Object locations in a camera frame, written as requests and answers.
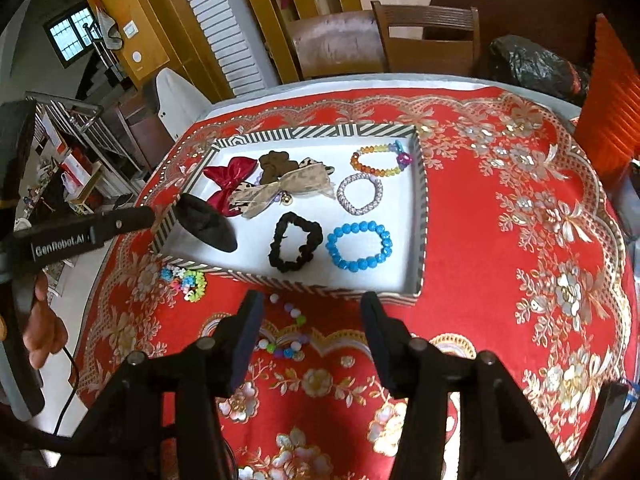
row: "finger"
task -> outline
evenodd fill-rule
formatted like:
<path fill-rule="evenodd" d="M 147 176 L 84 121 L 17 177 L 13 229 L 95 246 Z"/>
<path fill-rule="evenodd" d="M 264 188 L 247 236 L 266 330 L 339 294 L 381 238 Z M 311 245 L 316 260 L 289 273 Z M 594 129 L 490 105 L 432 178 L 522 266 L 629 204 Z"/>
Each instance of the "finger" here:
<path fill-rule="evenodd" d="M 69 341 L 69 334 L 66 331 L 66 326 L 63 321 L 57 317 L 56 318 L 56 333 L 53 338 L 53 343 L 51 345 L 51 353 L 57 354 L 60 352 L 63 347 L 66 345 L 66 342 Z"/>
<path fill-rule="evenodd" d="M 38 301 L 47 301 L 47 292 L 49 290 L 49 280 L 47 275 L 40 271 L 36 276 L 35 294 Z"/>
<path fill-rule="evenodd" d="M 28 351 L 47 349 L 53 342 L 56 327 L 56 314 L 43 301 L 36 302 L 22 336 L 24 346 Z"/>
<path fill-rule="evenodd" d="M 48 348 L 36 350 L 29 354 L 29 362 L 33 368 L 40 370 L 44 366 L 44 363 L 47 362 L 47 357 L 49 357 Z"/>

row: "black plastic bag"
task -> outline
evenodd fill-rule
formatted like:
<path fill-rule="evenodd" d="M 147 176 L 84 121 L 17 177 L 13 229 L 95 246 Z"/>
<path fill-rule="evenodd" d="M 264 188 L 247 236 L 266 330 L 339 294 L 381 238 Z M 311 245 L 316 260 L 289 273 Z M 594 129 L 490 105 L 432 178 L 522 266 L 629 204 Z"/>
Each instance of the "black plastic bag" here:
<path fill-rule="evenodd" d="M 582 106 L 590 74 L 550 50 L 520 36 L 502 36 L 489 45 L 492 80 L 522 86 Z"/>

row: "beige ribbon bow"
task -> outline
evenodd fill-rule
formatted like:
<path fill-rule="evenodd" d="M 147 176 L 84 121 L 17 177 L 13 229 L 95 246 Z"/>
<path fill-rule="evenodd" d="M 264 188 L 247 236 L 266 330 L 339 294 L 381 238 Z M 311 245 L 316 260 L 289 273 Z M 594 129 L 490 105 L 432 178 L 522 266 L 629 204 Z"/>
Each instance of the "beige ribbon bow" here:
<path fill-rule="evenodd" d="M 279 181 L 255 186 L 248 189 L 239 189 L 229 197 L 229 206 L 238 206 L 241 203 L 249 203 L 242 213 L 245 218 L 253 218 L 268 208 L 273 198 L 281 191 L 287 191 L 293 196 L 309 193 L 321 193 L 329 198 L 335 198 L 334 186 L 321 162 L 311 164 L 299 170 L 285 173 Z"/>

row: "silver sparkly bracelet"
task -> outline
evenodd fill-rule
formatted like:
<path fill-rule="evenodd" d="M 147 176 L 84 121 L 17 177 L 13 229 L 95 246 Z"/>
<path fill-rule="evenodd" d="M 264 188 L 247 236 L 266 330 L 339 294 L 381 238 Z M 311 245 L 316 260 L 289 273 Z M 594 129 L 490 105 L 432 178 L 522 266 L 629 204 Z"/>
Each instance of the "silver sparkly bracelet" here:
<path fill-rule="evenodd" d="M 347 200 L 344 195 L 344 188 L 347 187 L 351 182 L 355 182 L 356 180 L 370 180 L 371 183 L 376 187 L 376 193 L 373 197 L 373 200 L 369 202 L 366 206 L 361 207 L 360 209 L 356 209 L 351 202 Z M 369 175 L 366 173 L 354 173 L 347 178 L 345 178 L 338 186 L 338 202 L 345 209 L 346 212 L 354 215 L 361 216 L 373 209 L 377 208 L 382 200 L 382 181 L 373 175 Z"/>

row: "red satin bow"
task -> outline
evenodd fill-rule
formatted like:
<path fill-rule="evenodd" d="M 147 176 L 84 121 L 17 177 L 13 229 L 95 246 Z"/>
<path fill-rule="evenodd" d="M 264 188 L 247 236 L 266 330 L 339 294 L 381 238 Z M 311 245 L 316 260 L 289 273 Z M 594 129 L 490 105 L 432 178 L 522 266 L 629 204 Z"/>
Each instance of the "red satin bow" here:
<path fill-rule="evenodd" d="M 209 166 L 205 168 L 204 175 L 221 187 L 220 191 L 211 195 L 207 203 L 224 216 L 239 215 L 241 211 L 238 208 L 229 209 L 229 195 L 254 172 L 257 165 L 257 160 L 247 156 L 235 156 L 229 161 L 228 166 Z"/>

